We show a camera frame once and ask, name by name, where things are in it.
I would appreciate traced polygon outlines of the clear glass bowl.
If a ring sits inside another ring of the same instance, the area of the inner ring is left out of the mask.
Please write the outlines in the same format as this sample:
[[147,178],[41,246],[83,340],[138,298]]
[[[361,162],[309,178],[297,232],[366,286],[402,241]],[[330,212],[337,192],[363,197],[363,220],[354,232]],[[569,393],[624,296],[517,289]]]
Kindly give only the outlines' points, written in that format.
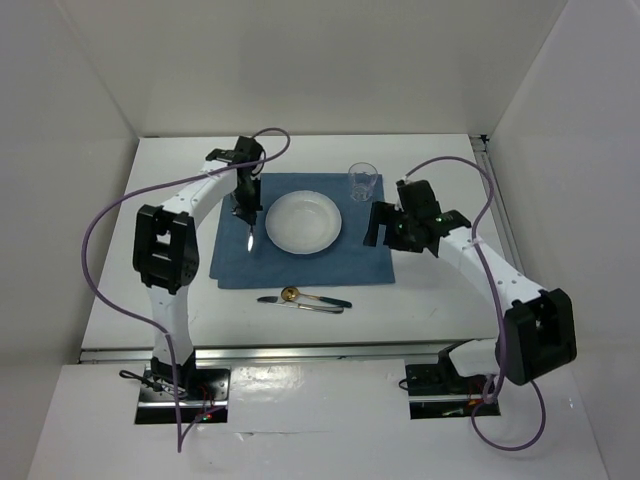
[[336,241],[342,216],[326,195],[300,190],[275,200],[267,211],[265,228],[271,242],[284,252],[311,255]]

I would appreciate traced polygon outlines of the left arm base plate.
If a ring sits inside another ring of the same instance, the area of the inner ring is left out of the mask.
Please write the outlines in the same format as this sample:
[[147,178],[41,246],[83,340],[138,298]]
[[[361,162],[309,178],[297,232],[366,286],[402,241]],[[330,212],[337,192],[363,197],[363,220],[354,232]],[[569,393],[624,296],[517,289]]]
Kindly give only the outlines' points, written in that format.
[[[155,379],[151,370],[142,374],[120,370],[119,377],[139,384],[135,423],[137,425],[174,424],[175,404],[173,386]],[[218,424],[228,421],[228,398],[231,380],[229,368],[207,368],[198,372],[194,386],[178,388],[181,419],[191,422]]]

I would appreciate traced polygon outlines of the gold spoon teal handle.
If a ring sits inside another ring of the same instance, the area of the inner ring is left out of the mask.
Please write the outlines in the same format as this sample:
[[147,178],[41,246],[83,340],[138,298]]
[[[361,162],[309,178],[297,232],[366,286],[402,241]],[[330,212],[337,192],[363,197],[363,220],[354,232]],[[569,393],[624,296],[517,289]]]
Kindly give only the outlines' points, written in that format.
[[323,302],[323,303],[326,303],[332,306],[337,306],[337,307],[343,307],[343,308],[353,307],[353,304],[349,301],[304,293],[294,286],[283,288],[280,293],[280,296],[285,301],[295,301],[300,298],[306,298],[306,299],[316,300],[316,301]]

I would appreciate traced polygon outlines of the clear plastic cup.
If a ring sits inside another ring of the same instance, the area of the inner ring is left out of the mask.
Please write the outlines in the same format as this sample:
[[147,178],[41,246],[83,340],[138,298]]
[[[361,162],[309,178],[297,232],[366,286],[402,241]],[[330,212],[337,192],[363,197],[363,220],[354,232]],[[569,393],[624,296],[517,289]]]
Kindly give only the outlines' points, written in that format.
[[373,195],[378,179],[378,171],[370,163],[358,162],[349,168],[348,178],[351,198],[358,202],[366,202]]

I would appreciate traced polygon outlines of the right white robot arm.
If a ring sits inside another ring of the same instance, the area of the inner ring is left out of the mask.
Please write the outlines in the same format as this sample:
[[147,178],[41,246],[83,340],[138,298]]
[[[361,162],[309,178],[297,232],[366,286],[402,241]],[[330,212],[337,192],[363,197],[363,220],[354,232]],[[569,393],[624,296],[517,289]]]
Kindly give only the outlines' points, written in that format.
[[479,375],[522,386],[576,359],[566,292],[546,290],[526,278],[474,234],[459,211],[442,211],[428,181],[401,180],[397,192],[396,204],[373,203],[364,245],[429,252],[461,273],[497,310],[497,338],[469,340],[440,354],[436,379],[441,388],[460,391]]

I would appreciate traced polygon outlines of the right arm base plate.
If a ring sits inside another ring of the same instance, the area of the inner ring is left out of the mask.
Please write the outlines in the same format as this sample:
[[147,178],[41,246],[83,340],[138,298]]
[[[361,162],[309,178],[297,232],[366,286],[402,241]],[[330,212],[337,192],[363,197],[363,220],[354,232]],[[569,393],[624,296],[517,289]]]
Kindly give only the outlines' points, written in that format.
[[483,375],[461,377],[451,366],[409,363],[398,387],[407,393],[412,420],[470,417],[483,403],[487,379]]

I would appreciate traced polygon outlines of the blue cloth napkin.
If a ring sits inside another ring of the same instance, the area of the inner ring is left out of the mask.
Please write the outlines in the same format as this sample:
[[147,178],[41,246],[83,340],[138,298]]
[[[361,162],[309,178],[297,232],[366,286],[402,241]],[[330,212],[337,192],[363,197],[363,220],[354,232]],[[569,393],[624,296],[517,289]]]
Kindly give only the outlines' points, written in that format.
[[342,227],[326,249],[309,255],[287,253],[268,237],[266,213],[255,227],[256,245],[246,249],[247,225],[232,214],[233,201],[221,203],[209,277],[221,289],[263,289],[285,286],[361,286],[393,284],[391,251],[366,247],[371,204],[350,197],[345,173],[266,173],[261,177],[261,201],[268,210],[281,196],[302,190],[321,193],[340,211]]

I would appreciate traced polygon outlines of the silver fork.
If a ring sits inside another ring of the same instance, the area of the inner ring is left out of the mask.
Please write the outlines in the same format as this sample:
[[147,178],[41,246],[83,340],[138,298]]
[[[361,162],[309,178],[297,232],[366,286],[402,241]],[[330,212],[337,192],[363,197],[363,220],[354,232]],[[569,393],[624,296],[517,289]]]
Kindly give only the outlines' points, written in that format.
[[247,234],[247,251],[252,252],[255,245],[255,222],[250,223]]

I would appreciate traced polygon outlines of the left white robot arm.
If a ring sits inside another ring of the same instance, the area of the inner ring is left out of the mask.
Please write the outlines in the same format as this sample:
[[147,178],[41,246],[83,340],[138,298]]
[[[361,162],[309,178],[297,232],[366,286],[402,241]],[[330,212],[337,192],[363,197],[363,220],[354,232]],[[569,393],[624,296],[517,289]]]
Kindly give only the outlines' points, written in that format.
[[196,390],[195,349],[190,338],[188,289],[200,264],[197,228],[222,200],[248,225],[252,249],[261,205],[261,144],[241,136],[230,150],[215,149],[205,157],[201,180],[188,183],[159,206],[144,205],[136,215],[133,267],[147,287],[156,334],[151,371],[176,399]]

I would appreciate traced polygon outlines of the silver table knife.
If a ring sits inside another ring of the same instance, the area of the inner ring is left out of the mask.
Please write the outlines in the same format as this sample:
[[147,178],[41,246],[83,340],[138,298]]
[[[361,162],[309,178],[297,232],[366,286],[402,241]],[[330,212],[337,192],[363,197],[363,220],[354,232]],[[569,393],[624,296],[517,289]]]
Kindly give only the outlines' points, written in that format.
[[313,312],[322,312],[329,314],[341,314],[344,311],[343,307],[340,306],[320,306],[320,305],[310,305],[299,303],[295,301],[287,301],[283,300],[280,297],[276,296],[263,296],[257,299],[258,303],[262,304],[271,304],[286,308],[294,308],[299,310],[313,311]]

